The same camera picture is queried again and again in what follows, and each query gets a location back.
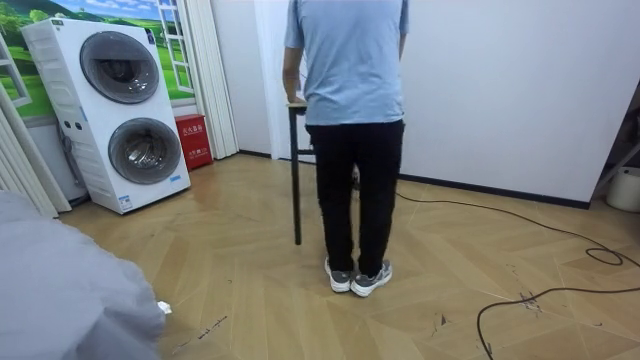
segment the black pants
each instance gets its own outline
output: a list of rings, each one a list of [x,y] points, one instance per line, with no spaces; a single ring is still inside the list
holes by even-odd
[[[354,165],[360,171],[362,274],[375,276],[387,249],[400,171],[404,122],[307,126],[316,154],[318,200],[329,265],[352,271],[351,192]]]

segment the white washing machine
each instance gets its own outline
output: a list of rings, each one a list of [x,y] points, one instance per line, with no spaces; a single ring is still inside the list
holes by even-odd
[[[48,19],[22,33],[95,203],[123,214],[190,186],[150,31]]]

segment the black cable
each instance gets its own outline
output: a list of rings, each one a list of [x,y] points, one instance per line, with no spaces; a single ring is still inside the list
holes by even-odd
[[[455,204],[455,205],[464,205],[464,206],[471,206],[471,207],[476,207],[476,208],[481,208],[481,209],[486,209],[486,210],[493,210],[493,211],[498,211],[501,213],[505,213],[511,216],[515,216],[518,217],[522,220],[528,221],[530,223],[536,224],[538,226],[541,226],[545,229],[549,229],[549,230],[553,230],[553,231],[557,231],[557,232],[561,232],[563,234],[568,234],[568,235],[572,235],[572,236],[576,236],[578,238],[587,240],[593,244],[595,244],[598,247],[594,247],[594,248],[588,248],[585,250],[585,253],[592,259],[599,261],[601,263],[607,264],[607,265],[612,265],[612,266],[621,266],[622,264],[624,264],[624,260],[627,260],[629,262],[631,262],[633,265],[637,266],[638,268],[640,268],[640,263],[638,263],[637,261],[629,258],[628,256],[619,253],[615,250],[611,250],[608,247],[602,245],[601,243],[588,238],[584,235],[580,235],[580,234],[576,234],[574,232],[571,231],[567,231],[567,230],[562,230],[562,229],[558,229],[558,228],[554,228],[552,226],[549,225],[545,225],[542,223],[539,223],[535,220],[531,220],[527,217],[524,217],[522,215],[516,214],[514,212],[511,211],[507,211],[507,210],[502,210],[502,209],[497,209],[497,208],[493,208],[490,206],[484,206],[484,205],[476,205],[476,204],[470,204],[470,203],[464,203],[464,202],[458,202],[458,201],[449,201],[449,200],[416,200],[416,199],[411,199],[408,198],[400,193],[396,193],[399,197],[408,200],[408,201],[413,201],[413,202],[417,202],[417,203],[426,203],[426,204]],[[595,252],[603,252],[606,254],[611,254],[613,255],[617,261],[616,262],[612,262],[612,261],[607,261],[607,260],[602,260],[600,258],[598,258],[596,255],[594,255],[593,253]],[[499,307],[499,306],[506,306],[506,305],[516,305],[516,304],[524,304],[524,303],[528,303],[530,301],[533,301],[539,297],[542,297],[546,294],[552,293],[552,292],[556,292],[556,291],[576,291],[576,292],[583,292],[583,293],[590,293],[590,294],[622,294],[622,293],[630,293],[630,292],[635,292],[635,291],[640,291],[640,287],[635,287],[635,288],[628,288],[628,289],[621,289],[621,290],[591,290],[591,289],[580,289],[580,288],[568,288],[568,287],[560,287],[560,288],[551,288],[548,290],[545,290],[537,295],[533,295],[529,298],[523,298],[522,300],[516,300],[516,301],[503,301],[503,302],[497,302],[497,303],[493,303],[490,305],[485,306],[484,308],[482,308],[482,310],[480,310],[480,312],[478,313],[478,319],[477,319],[477,330],[478,330],[478,336],[480,337],[480,342],[482,343],[482,347],[484,348],[484,351],[487,353],[487,356],[489,357],[490,360],[495,360],[493,358],[493,354],[491,349],[487,346],[487,342],[484,339],[484,336],[482,334],[482,328],[480,326],[480,320],[482,318],[482,314],[484,314],[487,310],[494,308],[494,307]]]

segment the white paper scrap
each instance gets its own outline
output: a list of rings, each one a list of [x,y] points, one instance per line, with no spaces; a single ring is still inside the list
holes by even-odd
[[[167,304],[166,302],[158,301],[158,307],[165,313],[165,315],[171,314],[171,305]]]

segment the white curtain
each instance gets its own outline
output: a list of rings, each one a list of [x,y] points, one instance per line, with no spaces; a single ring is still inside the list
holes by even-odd
[[[216,159],[238,152],[227,80],[210,1],[178,1],[182,31],[198,111],[206,116],[209,142]]]
[[[0,86],[0,190],[23,194],[43,216],[57,217],[71,206],[53,178],[22,118]]]

